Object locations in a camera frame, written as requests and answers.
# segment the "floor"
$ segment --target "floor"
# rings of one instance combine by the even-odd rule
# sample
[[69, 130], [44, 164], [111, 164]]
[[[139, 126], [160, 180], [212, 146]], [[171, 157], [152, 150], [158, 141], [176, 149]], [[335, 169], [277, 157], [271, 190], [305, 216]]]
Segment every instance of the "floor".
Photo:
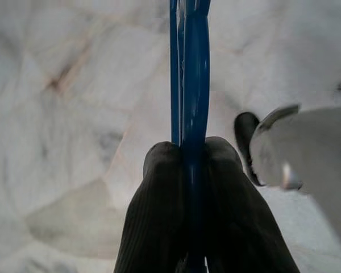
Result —
[[[341, 0], [212, 0], [209, 23], [209, 135], [341, 106]], [[112, 272], [169, 92], [168, 1], [0, 0], [0, 273]], [[261, 193], [301, 272], [341, 272], [312, 198]]]

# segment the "blue bar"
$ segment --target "blue bar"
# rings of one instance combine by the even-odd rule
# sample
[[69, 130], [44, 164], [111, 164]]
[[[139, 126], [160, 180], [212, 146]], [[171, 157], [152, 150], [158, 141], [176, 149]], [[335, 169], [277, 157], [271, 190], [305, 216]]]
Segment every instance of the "blue bar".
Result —
[[170, 78], [172, 142], [182, 149], [187, 178], [188, 270], [204, 273], [201, 156], [210, 95], [210, 0], [170, 0]]
[[179, 79], [178, 79], [178, 99], [179, 99], [179, 138], [182, 140], [182, 128], [183, 128], [183, 86], [184, 86], [184, 77], [183, 77], [183, 51], [184, 51], [184, 1], [179, 0], [179, 23], [178, 23], [178, 71], [179, 71]]
[[170, 0], [170, 110], [172, 123], [172, 142], [180, 145], [180, 117], [178, 93], [178, 40], [177, 40], [177, 0]]
[[201, 156], [205, 144], [210, 95], [210, 44], [206, 1], [186, 0], [184, 90], [181, 148], [187, 171], [190, 249], [188, 267], [204, 272]]

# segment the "white marble tile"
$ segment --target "white marble tile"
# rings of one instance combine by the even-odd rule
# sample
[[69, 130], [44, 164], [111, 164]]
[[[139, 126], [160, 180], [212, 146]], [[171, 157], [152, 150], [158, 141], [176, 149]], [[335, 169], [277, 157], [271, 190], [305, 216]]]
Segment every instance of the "white marble tile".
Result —
[[129, 126], [131, 112], [91, 104], [77, 98], [67, 101], [66, 106], [92, 132], [98, 143], [96, 151], [101, 160], [109, 166]]
[[1, 273], [108, 273], [113, 267], [112, 260], [74, 257], [38, 242], [0, 262]]
[[20, 214], [105, 173], [122, 135], [90, 120], [46, 89], [0, 121], [0, 172]]
[[267, 201], [288, 246], [341, 259], [341, 244], [327, 218], [310, 196], [278, 188], [258, 188]]
[[210, 40], [214, 49], [242, 54], [259, 40], [273, 42], [286, 0], [214, 0], [210, 6]]
[[248, 107], [264, 116], [291, 102], [341, 106], [341, 1], [293, 1], [279, 32]]
[[5, 174], [0, 173], [0, 260], [13, 254], [32, 241], [24, 221], [18, 216], [5, 183]]
[[227, 94], [232, 104], [242, 109], [248, 90], [242, 59], [234, 54], [211, 50], [210, 60], [211, 90]]
[[26, 48], [37, 57], [66, 41], [81, 39], [94, 20], [89, 14], [67, 7], [38, 7], [28, 21]]
[[23, 49], [31, 0], [0, 0], [0, 38], [9, 51]]
[[0, 99], [17, 81], [21, 66], [20, 51], [0, 34]]
[[30, 54], [24, 53], [19, 71], [7, 79], [0, 93], [0, 118], [43, 91], [47, 84], [48, 78], [41, 72], [36, 61]]
[[110, 24], [94, 38], [69, 96], [133, 110], [166, 52], [167, 39], [137, 27]]
[[154, 32], [168, 32], [167, 0], [69, 0], [74, 7], [98, 16], [145, 27]]
[[168, 60], [157, 68], [147, 85], [146, 95], [134, 110], [117, 155], [104, 178], [119, 209], [127, 207], [143, 179], [144, 157], [157, 142], [171, 139]]
[[341, 258], [318, 253], [304, 247], [290, 246], [289, 250], [300, 272], [341, 273]]
[[38, 241], [76, 257], [115, 259], [123, 213], [108, 206], [106, 184], [98, 179], [66, 193], [25, 218]]
[[237, 149], [234, 134], [234, 119], [240, 113], [240, 110], [225, 92], [211, 90], [206, 136], [225, 138]]

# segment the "shoe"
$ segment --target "shoe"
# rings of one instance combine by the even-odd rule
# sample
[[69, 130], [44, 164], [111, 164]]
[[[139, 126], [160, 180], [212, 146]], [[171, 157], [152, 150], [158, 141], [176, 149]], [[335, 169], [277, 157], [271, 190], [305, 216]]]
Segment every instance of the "shoe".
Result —
[[259, 119], [253, 113], [241, 113], [235, 118], [234, 131], [239, 151], [246, 162], [246, 171], [249, 179], [255, 185], [262, 186], [252, 168], [250, 155], [250, 141], [259, 123]]

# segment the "marble floor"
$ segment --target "marble floor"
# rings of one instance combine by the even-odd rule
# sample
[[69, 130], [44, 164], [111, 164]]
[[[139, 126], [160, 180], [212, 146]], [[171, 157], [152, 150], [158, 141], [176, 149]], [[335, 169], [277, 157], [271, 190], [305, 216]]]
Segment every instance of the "marble floor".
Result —
[[[341, 0], [212, 0], [209, 23], [209, 135], [341, 106]], [[0, 0], [0, 273], [112, 272], [169, 92], [168, 1]], [[301, 272], [341, 272], [312, 198], [261, 193]]]

